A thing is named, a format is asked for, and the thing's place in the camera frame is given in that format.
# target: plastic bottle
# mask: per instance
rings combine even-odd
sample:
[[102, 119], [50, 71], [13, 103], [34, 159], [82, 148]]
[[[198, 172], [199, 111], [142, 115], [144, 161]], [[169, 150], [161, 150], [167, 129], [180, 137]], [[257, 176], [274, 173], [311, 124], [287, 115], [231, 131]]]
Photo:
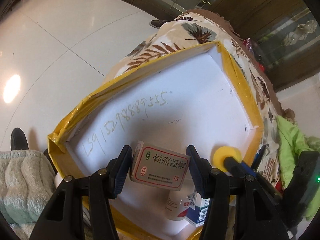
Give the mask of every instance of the plastic bottle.
[[170, 190], [167, 203], [165, 205], [165, 216], [167, 219], [179, 221], [183, 220], [187, 214], [189, 204], [195, 185], [188, 170], [180, 191]]

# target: otc logo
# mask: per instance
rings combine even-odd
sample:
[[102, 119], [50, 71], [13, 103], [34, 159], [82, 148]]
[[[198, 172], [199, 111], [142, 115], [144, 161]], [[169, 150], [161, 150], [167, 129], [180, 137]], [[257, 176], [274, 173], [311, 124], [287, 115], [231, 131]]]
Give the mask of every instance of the otc logo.
[[148, 160], [150, 158], [151, 152], [147, 152], [146, 154], [146, 160]]
[[143, 166], [140, 171], [140, 175], [144, 176], [147, 173], [147, 166]]

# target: white paper surface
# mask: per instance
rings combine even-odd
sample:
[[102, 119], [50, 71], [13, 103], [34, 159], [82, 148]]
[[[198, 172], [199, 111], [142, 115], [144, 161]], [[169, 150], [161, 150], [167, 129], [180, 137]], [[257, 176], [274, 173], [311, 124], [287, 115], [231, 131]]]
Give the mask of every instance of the white paper surface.
[[[118, 157], [124, 145], [134, 150], [138, 140], [179, 153], [194, 145], [210, 162], [221, 146], [237, 147], [244, 155], [252, 126], [220, 66], [213, 48], [210, 55], [171, 66], [96, 109], [67, 143], [79, 168], [88, 176]], [[172, 239], [188, 222], [164, 217], [168, 194], [127, 178], [112, 205], [144, 230]]]

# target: blue and white box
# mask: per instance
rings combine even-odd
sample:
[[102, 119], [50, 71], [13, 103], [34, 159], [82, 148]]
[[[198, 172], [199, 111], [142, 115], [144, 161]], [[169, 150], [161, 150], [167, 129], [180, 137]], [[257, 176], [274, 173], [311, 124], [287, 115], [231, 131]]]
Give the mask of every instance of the blue and white box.
[[195, 227], [202, 226], [207, 215], [209, 202], [209, 198], [203, 199], [194, 190], [185, 219]]

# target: tile floor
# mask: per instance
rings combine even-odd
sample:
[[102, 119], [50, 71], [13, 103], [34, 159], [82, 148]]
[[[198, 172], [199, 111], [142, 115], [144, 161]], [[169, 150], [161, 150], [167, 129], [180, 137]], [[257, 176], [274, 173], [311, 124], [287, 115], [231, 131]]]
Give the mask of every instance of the tile floor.
[[46, 136], [110, 68], [157, 30], [151, 15], [121, 0], [23, 0], [0, 22], [0, 91], [20, 76], [10, 103], [0, 98], [0, 151], [15, 127], [29, 147]]

